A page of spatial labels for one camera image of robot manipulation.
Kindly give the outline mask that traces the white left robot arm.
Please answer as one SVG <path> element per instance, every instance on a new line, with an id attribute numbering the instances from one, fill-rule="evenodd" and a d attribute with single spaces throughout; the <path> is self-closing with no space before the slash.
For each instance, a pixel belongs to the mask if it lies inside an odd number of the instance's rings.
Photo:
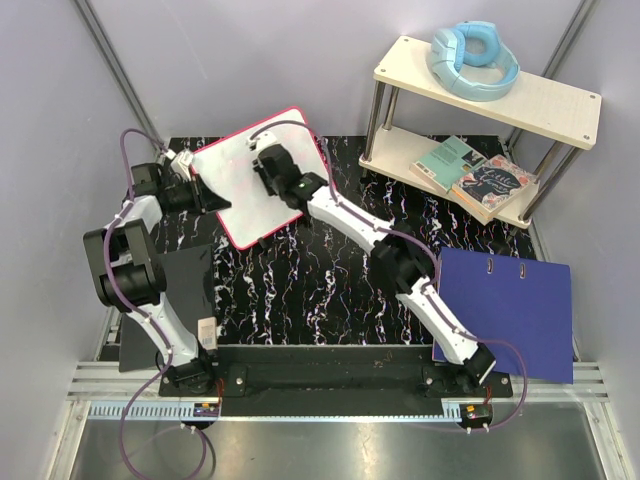
<path id="1" fill-rule="evenodd" d="M 150 233 L 163 215 L 209 214 L 230 207 L 188 166 L 134 167 L 121 209 L 83 236 L 99 300 L 135 321 L 156 347 L 162 380 L 177 392 L 203 396 L 222 387 L 217 372 L 217 319 L 208 299 L 195 320 L 182 322 L 166 291 L 165 270 Z"/>

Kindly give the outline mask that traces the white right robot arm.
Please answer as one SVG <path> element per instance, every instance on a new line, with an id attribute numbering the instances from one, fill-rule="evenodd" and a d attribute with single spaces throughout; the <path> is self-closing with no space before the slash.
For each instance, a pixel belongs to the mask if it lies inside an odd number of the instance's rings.
<path id="1" fill-rule="evenodd" d="M 429 331 L 446 361 L 458 367 L 453 374 L 457 390 L 472 397 L 486 389 L 496 359 L 439 296 L 437 261 L 429 248 L 405 224 L 379 219 L 335 191 L 331 181 L 303 173 L 280 142 L 252 140 L 249 149 L 255 154 L 253 169 L 270 195 L 340 231 L 367 254 L 373 280 L 395 294 Z"/>

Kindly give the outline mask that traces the pink-framed whiteboard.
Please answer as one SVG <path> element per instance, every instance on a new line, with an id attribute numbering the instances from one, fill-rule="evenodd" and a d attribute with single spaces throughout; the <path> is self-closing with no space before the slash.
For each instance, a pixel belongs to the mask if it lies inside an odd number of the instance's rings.
<path id="1" fill-rule="evenodd" d="M 312 133 L 298 125 L 306 122 L 304 112 L 292 106 L 195 152 L 193 170 L 212 192 L 231 203 L 217 216 L 236 249 L 257 244 L 302 215 L 265 184 L 273 175 L 259 167 L 263 146 L 279 143 L 301 173 L 328 178 Z"/>

